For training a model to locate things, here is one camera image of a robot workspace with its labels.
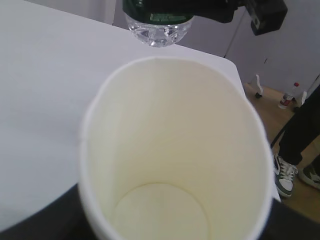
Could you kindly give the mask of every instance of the shoe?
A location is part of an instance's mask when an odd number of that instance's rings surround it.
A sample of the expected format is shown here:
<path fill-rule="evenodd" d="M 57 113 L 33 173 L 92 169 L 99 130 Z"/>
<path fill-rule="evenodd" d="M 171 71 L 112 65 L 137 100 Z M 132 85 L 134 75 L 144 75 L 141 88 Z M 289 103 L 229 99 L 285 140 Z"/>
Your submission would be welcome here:
<path fill-rule="evenodd" d="M 300 170 L 298 177 L 306 184 L 320 190 L 320 176 L 316 174 L 312 164 Z"/>
<path fill-rule="evenodd" d="M 284 161 L 278 154 L 273 156 L 273 161 L 276 189 L 281 197 L 289 198 L 292 195 L 294 178 L 298 169 L 295 165 Z"/>

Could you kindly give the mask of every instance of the cup bottom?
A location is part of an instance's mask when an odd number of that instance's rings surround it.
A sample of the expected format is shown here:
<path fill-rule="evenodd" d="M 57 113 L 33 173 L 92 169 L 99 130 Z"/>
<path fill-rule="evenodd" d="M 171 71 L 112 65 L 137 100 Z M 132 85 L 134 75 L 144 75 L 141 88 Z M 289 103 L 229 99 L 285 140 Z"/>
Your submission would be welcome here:
<path fill-rule="evenodd" d="M 130 190 L 113 213 L 113 227 L 126 240 L 208 240 L 208 226 L 194 196 L 166 183 Z"/>

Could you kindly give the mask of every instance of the small water bottle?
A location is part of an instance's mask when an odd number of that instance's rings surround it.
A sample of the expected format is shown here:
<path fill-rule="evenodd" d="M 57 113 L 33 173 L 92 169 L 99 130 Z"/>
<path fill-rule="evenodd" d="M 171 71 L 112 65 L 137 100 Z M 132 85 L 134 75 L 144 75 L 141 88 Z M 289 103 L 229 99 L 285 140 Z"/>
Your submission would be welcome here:
<path fill-rule="evenodd" d="M 289 103 L 297 95 L 298 87 L 299 87 L 299 83 L 295 82 L 293 84 L 293 87 L 283 95 L 282 99 L 280 100 L 280 102 L 278 104 L 279 108 L 285 109 L 288 107 Z"/>
<path fill-rule="evenodd" d="M 179 42 L 193 21 L 192 15 L 148 12 L 144 8 L 144 0 L 122 0 L 122 8 L 133 35 L 152 47 L 166 47 Z"/>

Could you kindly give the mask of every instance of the wooden floor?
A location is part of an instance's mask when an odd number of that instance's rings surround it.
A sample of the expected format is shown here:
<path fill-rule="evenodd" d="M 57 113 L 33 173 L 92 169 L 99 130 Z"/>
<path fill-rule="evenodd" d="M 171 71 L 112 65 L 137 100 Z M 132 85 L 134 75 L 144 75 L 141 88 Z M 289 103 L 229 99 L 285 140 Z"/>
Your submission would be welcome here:
<path fill-rule="evenodd" d="M 278 107 L 282 93 L 269 88 L 264 88 L 263 90 L 263 97 L 257 99 L 255 98 L 256 92 L 249 85 L 244 85 L 245 94 L 260 115 L 267 138 L 271 142 L 294 113 L 292 106 L 289 109 L 280 109 Z M 276 153 L 278 150 L 279 145 L 276 143 L 272 151 Z M 302 152 L 303 160 L 297 166 L 298 169 L 311 163 L 319 153 L 320 137 Z M 299 213 L 320 223 L 320 191 L 302 183 L 297 177 L 294 180 L 292 196 L 282 201 Z"/>

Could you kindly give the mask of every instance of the paper cup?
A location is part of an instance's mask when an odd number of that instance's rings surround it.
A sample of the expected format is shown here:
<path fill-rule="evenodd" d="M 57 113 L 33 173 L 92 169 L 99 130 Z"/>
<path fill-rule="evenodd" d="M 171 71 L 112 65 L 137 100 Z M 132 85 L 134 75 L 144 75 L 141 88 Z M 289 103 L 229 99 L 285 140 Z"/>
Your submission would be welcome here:
<path fill-rule="evenodd" d="M 101 240 L 255 240 L 272 184 L 260 118 L 208 66 L 134 61 L 86 113 L 79 191 Z"/>

